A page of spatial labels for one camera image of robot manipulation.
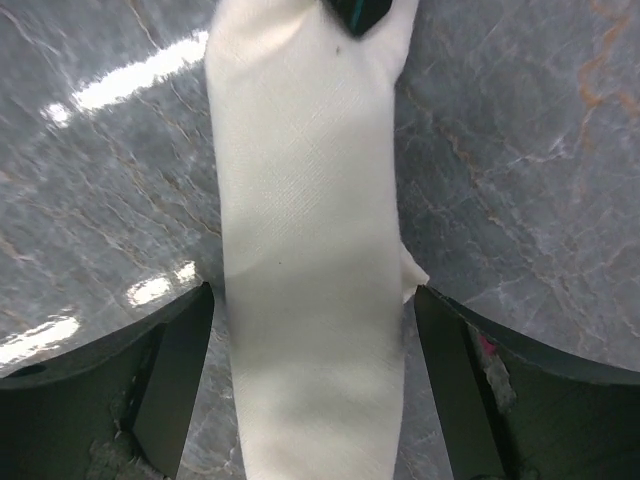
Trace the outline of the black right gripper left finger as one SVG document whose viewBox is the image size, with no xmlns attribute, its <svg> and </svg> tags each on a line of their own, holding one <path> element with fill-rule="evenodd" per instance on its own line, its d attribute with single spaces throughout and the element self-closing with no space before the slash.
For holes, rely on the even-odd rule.
<svg viewBox="0 0 640 480">
<path fill-rule="evenodd" d="M 4 479 L 174 479 L 214 313 L 203 283 L 1 380 Z"/>
</svg>

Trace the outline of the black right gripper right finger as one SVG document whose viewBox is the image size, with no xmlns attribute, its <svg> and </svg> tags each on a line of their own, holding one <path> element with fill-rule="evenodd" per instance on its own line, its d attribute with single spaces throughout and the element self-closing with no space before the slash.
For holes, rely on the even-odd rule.
<svg viewBox="0 0 640 480">
<path fill-rule="evenodd" d="M 638 478 L 638 372 L 558 350 L 431 287 L 414 308 L 454 478 Z"/>
</svg>

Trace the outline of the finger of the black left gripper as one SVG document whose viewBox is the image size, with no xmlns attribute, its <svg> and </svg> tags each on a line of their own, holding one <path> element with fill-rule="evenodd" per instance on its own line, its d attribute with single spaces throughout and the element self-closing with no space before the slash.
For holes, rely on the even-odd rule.
<svg viewBox="0 0 640 480">
<path fill-rule="evenodd" d="M 341 27 L 353 38 L 366 35 L 391 9 L 392 0 L 324 0 Z"/>
</svg>

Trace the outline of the white cloth napkin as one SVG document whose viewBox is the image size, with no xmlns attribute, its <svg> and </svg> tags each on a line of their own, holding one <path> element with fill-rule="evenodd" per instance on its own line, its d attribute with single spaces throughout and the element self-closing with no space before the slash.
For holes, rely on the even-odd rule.
<svg viewBox="0 0 640 480">
<path fill-rule="evenodd" d="M 250 479 L 389 479 L 404 303 L 395 83 L 417 5 L 364 39 L 318 1 L 223 1 L 205 55 L 225 304 Z"/>
</svg>

